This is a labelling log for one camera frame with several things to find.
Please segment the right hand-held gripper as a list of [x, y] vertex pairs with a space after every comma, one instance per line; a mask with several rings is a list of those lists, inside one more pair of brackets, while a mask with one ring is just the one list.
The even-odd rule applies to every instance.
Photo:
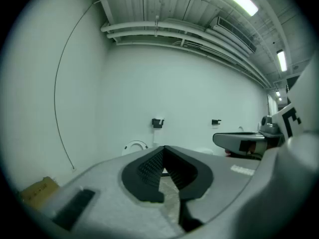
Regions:
[[313, 56], [295, 83], [288, 88], [288, 105], [264, 116], [257, 132], [215, 133], [213, 142], [227, 154], [263, 156], [292, 137], [319, 131], [319, 58]]

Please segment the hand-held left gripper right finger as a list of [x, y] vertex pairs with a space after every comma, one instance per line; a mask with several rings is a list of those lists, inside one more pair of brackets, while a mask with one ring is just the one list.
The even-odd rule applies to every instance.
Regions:
[[187, 202], [203, 197], [213, 182], [212, 170], [203, 162], [170, 146], [163, 147], [163, 167], [178, 189], [178, 224], [185, 232], [202, 226], [203, 222], [190, 213]]

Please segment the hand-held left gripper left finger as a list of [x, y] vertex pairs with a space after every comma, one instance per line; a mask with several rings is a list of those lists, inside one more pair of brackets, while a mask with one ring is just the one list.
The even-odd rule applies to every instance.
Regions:
[[122, 171], [124, 187], [141, 202], [164, 202], [164, 194], [159, 191], [160, 179], [164, 170], [163, 152], [164, 148], [158, 147], [127, 164]]

